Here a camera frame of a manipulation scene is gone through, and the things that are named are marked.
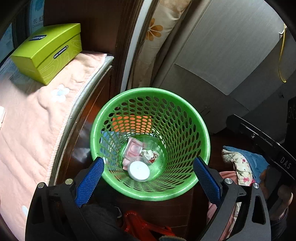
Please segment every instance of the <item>metal screw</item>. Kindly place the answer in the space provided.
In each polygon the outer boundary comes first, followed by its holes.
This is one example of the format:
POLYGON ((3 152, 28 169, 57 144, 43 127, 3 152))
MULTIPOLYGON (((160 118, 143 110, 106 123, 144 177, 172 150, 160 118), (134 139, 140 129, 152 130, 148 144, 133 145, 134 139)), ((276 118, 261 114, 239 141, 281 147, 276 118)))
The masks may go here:
POLYGON ((227 184, 232 184, 233 183, 233 180, 231 178, 225 178, 224 181, 227 183, 227 184))
POLYGON ((65 181, 65 183, 66 183, 67 185, 72 184, 72 182, 73 182, 73 179, 71 179, 71 178, 68 178, 68 179, 65 181))
POLYGON ((259 184, 258 183, 253 183, 253 187, 254 188, 259 188, 259 184))
POLYGON ((39 183, 39 184, 37 185, 37 187, 38 187, 38 188, 43 188, 43 187, 44 187, 44 183, 39 183))

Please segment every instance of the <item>pink blanket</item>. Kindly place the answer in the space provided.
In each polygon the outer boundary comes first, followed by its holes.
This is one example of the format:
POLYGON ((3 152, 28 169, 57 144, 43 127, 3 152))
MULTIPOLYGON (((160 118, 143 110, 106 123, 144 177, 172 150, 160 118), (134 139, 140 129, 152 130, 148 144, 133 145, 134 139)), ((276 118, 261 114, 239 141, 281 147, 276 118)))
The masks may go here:
POLYGON ((48 184, 71 110, 106 54, 80 53, 44 86, 7 59, 0 69, 0 213, 19 241, 39 182, 48 184))

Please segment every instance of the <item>white bottle cap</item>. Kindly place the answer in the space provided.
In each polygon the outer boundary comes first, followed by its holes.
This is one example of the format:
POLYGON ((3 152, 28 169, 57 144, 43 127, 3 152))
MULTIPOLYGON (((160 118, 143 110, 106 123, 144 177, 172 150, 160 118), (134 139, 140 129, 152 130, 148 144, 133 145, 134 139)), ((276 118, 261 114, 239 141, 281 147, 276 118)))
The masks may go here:
POLYGON ((133 161, 128 166, 128 174, 134 180, 144 181, 150 176, 150 170, 144 162, 133 161))

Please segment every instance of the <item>orange object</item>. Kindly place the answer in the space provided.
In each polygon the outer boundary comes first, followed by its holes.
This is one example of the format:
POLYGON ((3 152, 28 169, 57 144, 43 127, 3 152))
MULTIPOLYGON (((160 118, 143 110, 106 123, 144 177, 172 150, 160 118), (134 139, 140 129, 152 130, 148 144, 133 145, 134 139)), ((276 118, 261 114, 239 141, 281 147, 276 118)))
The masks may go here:
POLYGON ((152 119, 148 116, 133 115, 124 116, 116 115, 111 119, 112 128, 115 132, 136 132, 151 133, 152 119))
POLYGON ((156 241, 150 230, 163 235, 176 236, 170 227, 161 228, 148 223, 135 211, 127 211, 125 213, 123 229, 141 241, 156 241))

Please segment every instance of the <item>orange flower print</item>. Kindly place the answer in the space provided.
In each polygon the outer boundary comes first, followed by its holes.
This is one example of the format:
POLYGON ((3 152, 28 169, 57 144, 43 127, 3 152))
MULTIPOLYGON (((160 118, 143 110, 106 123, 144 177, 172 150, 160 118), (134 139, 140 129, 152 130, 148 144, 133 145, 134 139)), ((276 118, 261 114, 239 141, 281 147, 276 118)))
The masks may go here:
POLYGON ((148 28, 148 31, 146 33, 146 39, 149 39, 150 41, 153 41, 154 37, 161 37, 161 31, 163 30, 163 27, 161 25, 154 25, 155 18, 151 19, 150 27, 148 28))

